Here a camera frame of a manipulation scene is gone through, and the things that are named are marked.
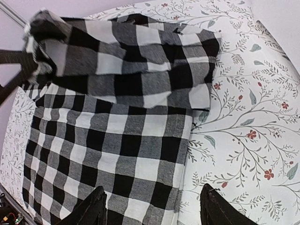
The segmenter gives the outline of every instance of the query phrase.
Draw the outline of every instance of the buffalo check shirt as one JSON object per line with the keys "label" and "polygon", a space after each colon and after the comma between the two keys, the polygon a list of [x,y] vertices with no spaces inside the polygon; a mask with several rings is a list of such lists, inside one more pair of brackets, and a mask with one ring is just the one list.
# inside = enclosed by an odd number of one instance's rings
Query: buffalo check shirt
{"label": "buffalo check shirt", "polygon": [[192,109],[210,106],[220,37],[43,10],[25,40],[39,64],[22,86],[37,105],[23,181],[34,219],[53,225],[103,186],[108,225],[176,223]]}

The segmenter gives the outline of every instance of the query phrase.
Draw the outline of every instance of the purple wall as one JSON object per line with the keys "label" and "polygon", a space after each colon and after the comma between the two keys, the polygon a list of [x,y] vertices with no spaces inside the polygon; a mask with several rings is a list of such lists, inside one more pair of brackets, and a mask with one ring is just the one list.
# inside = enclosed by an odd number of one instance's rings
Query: purple wall
{"label": "purple wall", "polygon": [[60,16],[83,17],[143,0],[4,0],[25,19],[45,7]]}
{"label": "purple wall", "polygon": [[[23,30],[0,11],[0,49],[19,50],[22,48]],[[6,84],[19,71],[19,65],[0,65],[0,84]],[[8,123],[9,113],[14,101],[15,93],[0,107],[0,151]]]}

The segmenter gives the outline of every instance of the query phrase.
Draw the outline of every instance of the mattress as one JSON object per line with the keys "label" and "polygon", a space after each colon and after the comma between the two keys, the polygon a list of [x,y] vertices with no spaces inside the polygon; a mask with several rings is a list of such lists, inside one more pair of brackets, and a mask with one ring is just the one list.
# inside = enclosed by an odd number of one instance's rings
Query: mattress
{"label": "mattress", "polygon": [[[222,33],[211,111],[194,112],[179,225],[201,224],[200,192],[205,183],[219,188],[232,206],[257,224],[300,221],[300,77],[271,34],[253,20],[250,3],[158,0],[88,17],[107,20],[141,13]],[[1,183],[21,205],[34,107],[18,90],[0,167]]]}
{"label": "mattress", "polygon": [[25,210],[22,196],[24,160],[35,108],[23,89],[18,88],[7,124],[0,165],[1,185]]}

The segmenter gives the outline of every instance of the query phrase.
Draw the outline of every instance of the plaid cloth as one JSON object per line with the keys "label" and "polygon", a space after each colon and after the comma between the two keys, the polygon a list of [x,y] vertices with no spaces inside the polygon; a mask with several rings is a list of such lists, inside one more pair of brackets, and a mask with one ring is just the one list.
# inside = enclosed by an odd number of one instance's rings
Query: plaid cloth
{"label": "plaid cloth", "polygon": [[28,37],[43,43],[42,52],[55,63],[52,81],[59,86],[137,107],[209,108],[220,34],[202,30],[181,35],[163,28],[63,20],[41,11],[27,31]]}

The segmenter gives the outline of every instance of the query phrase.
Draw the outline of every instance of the red flower print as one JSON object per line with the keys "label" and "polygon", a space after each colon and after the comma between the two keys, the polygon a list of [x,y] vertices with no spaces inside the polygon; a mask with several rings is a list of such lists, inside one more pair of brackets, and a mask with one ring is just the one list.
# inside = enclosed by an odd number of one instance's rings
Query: red flower print
{"label": "red flower print", "polygon": [[251,138],[251,139],[255,138],[256,137],[256,131],[250,130],[250,133],[247,134],[247,137]]}
{"label": "red flower print", "polygon": [[216,90],[220,90],[221,89],[221,84],[220,83],[215,83],[214,88]]}
{"label": "red flower print", "polygon": [[222,188],[225,188],[225,187],[227,186],[227,184],[228,184],[228,182],[224,182],[224,183],[222,184]]}
{"label": "red flower print", "polygon": [[281,105],[282,105],[282,107],[283,107],[284,109],[287,109],[287,108],[289,107],[289,104],[287,104],[287,103],[285,103],[285,102],[283,102]]}
{"label": "red flower print", "polygon": [[274,174],[272,173],[272,170],[271,169],[266,170],[264,172],[264,177],[267,178],[267,180],[270,180],[271,178],[273,178]]}

